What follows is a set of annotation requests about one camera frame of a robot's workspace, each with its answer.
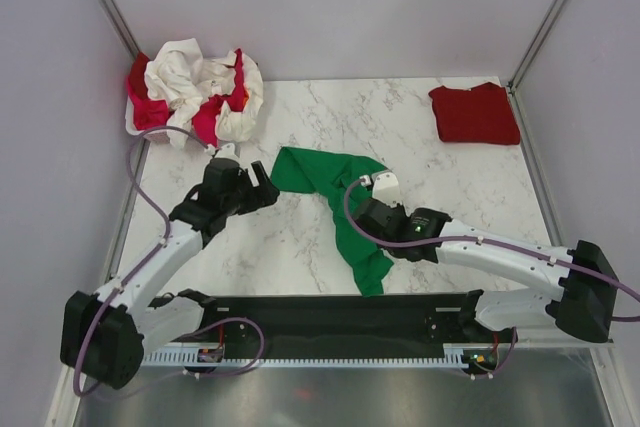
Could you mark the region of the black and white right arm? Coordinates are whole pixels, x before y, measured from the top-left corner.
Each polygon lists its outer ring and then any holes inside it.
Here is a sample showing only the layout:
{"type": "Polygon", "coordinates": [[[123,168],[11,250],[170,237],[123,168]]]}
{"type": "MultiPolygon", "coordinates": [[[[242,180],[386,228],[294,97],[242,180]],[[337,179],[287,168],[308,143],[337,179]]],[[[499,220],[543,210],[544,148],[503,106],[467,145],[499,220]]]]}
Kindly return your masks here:
{"type": "Polygon", "coordinates": [[[459,265],[519,284],[507,292],[467,293],[458,328],[477,341],[490,332],[554,325],[588,343],[605,343],[614,319],[618,278],[599,246],[536,245],[493,235],[450,215],[418,208],[407,213],[376,199],[348,217],[354,229],[397,259],[459,265]]]}

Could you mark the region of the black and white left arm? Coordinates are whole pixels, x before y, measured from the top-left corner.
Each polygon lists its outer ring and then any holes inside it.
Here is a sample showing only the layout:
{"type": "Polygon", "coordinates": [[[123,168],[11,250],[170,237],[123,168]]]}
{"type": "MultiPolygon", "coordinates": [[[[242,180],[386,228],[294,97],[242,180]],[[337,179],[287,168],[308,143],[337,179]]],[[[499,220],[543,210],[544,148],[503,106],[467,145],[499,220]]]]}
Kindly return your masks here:
{"type": "Polygon", "coordinates": [[[276,203],[279,196],[261,162],[244,168],[234,158],[212,158],[203,180],[164,216],[165,230],[125,274],[66,302],[61,361],[74,375],[119,390],[137,374],[144,357],[176,340],[208,340],[219,316],[212,298],[191,289],[163,300],[161,289],[226,227],[276,203]]]}

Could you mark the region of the green t shirt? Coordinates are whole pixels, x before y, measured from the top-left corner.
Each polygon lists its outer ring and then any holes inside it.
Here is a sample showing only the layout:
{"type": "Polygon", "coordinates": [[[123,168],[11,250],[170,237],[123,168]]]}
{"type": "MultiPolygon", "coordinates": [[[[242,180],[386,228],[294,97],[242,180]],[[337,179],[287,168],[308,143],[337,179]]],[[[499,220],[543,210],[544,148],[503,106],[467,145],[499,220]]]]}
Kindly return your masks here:
{"type": "Polygon", "coordinates": [[[383,293],[382,281],[393,262],[381,248],[364,238],[347,220],[371,193],[356,187],[349,196],[349,185],[363,175],[382,172],[386,167],[375,159],[346,153],[332,153],[282,147],[275,159],[271,182],[281,191],[322,196],[332,212],[338,252],[351,267],[355,284],[365,297],[383,293]]]}

